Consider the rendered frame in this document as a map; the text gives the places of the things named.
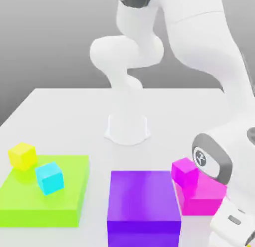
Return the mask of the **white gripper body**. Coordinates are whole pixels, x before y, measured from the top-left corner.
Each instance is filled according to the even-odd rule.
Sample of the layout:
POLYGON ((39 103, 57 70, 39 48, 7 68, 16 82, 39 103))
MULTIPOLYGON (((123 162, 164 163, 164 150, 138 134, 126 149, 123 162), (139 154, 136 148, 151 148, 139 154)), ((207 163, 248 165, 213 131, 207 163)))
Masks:
POLYGON ((213 228, 213 247, 250 247, 255 239, 255 227, 248 228, 213 228))

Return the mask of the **small magenta cube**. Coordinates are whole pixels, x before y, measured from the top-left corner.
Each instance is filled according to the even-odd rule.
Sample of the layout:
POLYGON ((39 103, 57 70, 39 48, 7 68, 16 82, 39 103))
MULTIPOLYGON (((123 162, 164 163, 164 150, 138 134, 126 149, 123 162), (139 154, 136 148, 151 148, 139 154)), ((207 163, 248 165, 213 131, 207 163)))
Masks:
POLYGON ((182 158, 172 163, 172 179, 182 188, 194 188, 198 182, 198 169, 189 158, 182 158))

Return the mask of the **small cyan cube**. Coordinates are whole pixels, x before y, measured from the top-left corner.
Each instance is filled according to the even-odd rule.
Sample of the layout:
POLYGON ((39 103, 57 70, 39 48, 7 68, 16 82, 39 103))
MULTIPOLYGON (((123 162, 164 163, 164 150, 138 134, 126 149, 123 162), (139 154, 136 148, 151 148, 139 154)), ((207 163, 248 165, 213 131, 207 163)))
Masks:
POLYGON ((64 188, 64 178, 56 162, 35 168, 37 183, 45 196, 64 188))

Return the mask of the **small yellow cube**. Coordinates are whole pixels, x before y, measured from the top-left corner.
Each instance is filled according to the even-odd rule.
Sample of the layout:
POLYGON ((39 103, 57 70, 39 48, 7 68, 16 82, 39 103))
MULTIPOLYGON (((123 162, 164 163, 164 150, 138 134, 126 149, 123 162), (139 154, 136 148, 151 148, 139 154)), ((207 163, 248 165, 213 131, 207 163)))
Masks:
POLYGON ((37 164, 36 149, 26 143, 19 143, 8 150, 10 164, 20 171, 27 171, 37 164))

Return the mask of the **large magenta box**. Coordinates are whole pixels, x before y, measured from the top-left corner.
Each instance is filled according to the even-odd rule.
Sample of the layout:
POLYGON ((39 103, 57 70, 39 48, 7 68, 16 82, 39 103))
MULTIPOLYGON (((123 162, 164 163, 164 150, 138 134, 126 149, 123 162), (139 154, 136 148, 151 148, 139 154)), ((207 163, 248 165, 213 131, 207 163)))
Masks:
POLYGON ((226 195, 227 186, 199 172, 197 184, 182 187, 174 179, 183 216, 213 216, 226 195))

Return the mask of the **large purple box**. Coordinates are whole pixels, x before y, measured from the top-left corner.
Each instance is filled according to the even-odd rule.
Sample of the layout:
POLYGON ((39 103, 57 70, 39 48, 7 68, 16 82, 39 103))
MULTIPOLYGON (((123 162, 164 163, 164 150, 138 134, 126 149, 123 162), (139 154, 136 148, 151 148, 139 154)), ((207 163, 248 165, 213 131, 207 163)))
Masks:
POLYGON ((181 215, 169 171, 112 171, 108 247, 179 247, 181 215))

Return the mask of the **large green box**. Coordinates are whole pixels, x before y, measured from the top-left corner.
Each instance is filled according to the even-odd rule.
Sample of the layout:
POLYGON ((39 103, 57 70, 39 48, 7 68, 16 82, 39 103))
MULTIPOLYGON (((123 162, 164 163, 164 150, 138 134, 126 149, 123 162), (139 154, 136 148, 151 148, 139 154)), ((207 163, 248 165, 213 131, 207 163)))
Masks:
POLYGON ((89 178, 87 155, 39 155, 38 165, 56 162, 65 187, 50 195, 40 189, 35 170, 11 170, 0 187, 0 228, 78 227, 89 178))

